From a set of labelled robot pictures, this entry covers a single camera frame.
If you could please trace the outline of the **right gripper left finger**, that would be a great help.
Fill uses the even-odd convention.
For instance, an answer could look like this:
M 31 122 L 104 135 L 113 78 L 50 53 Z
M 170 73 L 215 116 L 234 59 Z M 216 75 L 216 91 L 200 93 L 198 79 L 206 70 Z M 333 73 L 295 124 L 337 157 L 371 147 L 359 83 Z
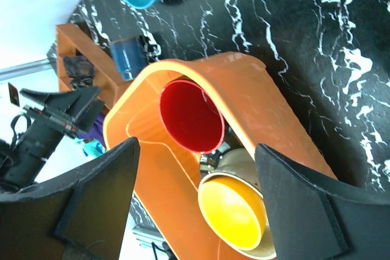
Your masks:
M 137 177 L 129 138 L 100 157 L 1 194 L 2 259 L 118 259 Z

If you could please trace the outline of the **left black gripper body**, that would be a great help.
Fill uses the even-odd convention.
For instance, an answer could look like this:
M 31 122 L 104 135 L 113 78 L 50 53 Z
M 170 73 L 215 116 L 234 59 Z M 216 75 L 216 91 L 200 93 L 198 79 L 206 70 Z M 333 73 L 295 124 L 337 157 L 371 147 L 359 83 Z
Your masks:
M 58 108 L 45 102 L 38 102 L 43 108 L 23 106 L 26 114 L 43 122 L 47 127 L 60 132 L 62 135 L 70 138 L 79 138 L 79 120 L 82 115 L 82 107 L 70 105 L 67 108 Z

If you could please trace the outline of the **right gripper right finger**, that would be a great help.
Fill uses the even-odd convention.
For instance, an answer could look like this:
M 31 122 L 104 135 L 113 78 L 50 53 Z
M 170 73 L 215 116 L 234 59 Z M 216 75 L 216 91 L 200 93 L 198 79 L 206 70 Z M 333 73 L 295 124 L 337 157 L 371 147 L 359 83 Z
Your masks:
M 278 259 L 389 259 L 389 194 L 330 178 L 266 144 L 255 163 Z

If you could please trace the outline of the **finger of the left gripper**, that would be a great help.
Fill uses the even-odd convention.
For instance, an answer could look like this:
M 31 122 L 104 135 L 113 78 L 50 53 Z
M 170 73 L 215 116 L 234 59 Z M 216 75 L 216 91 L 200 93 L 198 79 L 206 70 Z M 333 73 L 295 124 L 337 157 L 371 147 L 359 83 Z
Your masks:
M 91 86 L 57 93 L 39 92 L 23 88 L 20 94 L 46 108 L 58 111 L 82 111 L 92 105 L 100 92 L 100 87 Z
M 73 104 L 73 132 L 89 132 L 98 114 L 104 108 L 102 100 L 77 100 Z

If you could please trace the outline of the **yellow orange small bowl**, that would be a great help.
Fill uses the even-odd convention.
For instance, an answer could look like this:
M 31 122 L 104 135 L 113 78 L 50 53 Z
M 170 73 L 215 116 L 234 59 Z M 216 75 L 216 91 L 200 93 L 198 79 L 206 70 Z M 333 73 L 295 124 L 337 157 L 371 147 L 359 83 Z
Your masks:
M 249 185 L 228 177 L 213 177 L 200 184 L 198 203 L 212 230 L 239 250 L 258 247 L 266 228 L 264 200 Z

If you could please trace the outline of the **beige grey ceramic bowl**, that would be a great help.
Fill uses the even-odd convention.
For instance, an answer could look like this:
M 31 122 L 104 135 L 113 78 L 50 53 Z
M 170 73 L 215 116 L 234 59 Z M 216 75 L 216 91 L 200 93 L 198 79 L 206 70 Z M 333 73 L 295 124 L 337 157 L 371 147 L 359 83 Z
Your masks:
M 256 191 L 264 200 L 255 161 L 246 149 L 235 149 L 225 154 L 219 162 L 218 167 L 214 171 L 205 175 L 203 179 L 201 179 L 200 184 L 217 176 L 228 176 L 244 182 L 254 189 L 254 191 Z M 239 250 L 234 247 L 232 248 L 251 259 L 276 259 L 277 254 L 267 214 L 265 232 L 258 247 L 249 251 Z

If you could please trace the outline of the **black skull mug red inside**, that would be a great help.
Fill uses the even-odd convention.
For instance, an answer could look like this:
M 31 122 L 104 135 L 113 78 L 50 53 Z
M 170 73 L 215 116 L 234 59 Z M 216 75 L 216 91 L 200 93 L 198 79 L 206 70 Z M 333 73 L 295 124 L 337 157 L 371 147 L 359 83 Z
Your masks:
M 169 82 L 159 97 L 161 122 L 171 138 L 194 153 L 211 153 L 223 141 L 225 121 L 220 110 L 192 80 Z

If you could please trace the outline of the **black striped cream plate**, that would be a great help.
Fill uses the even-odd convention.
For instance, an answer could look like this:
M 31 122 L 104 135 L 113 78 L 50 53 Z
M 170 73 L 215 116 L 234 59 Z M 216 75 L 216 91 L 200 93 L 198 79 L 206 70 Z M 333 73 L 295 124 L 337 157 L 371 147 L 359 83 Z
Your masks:
M 208 174 L 211 171 L 214 171 L 225 154 L 232 150 L 242 148 L 242 146 L 243 145 L 235 135 L 226 135 L 222 143 L 215 150 L 200 156 L 200 173 Z

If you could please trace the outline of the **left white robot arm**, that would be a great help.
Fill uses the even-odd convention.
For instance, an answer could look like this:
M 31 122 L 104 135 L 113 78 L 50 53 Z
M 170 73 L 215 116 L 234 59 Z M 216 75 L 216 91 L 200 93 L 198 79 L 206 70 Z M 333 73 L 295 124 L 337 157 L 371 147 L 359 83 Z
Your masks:
M 98 99 L 101 88 L 90 86 L 61 93 L 23 88 L 20 94 L 43 109 L 25 105 L 11 122 L 26 118 L 26 131 L 13 133 L 10 144 L 1 140 L 1 192 L 15 193 L 32 185 L 64 136 L 79 138 L 92 128 L 105 102 Z

